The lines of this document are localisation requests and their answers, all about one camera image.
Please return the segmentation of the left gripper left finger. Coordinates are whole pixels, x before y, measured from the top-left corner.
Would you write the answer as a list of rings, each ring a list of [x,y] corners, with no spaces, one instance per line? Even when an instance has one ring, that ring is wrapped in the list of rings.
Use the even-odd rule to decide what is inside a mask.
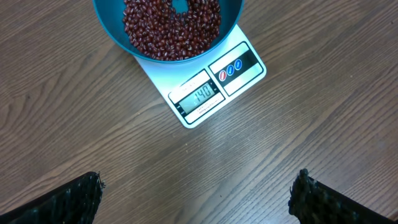
[[[87,172],[1,215],[1,223],[93,223],[105,183]]]

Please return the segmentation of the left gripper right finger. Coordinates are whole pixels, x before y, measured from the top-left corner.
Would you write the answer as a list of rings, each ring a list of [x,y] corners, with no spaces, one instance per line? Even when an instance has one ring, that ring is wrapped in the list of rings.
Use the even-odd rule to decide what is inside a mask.
[[[302,169],[290,188],[289,214],[301,224],[395,224],[349,197],[311,178]]]

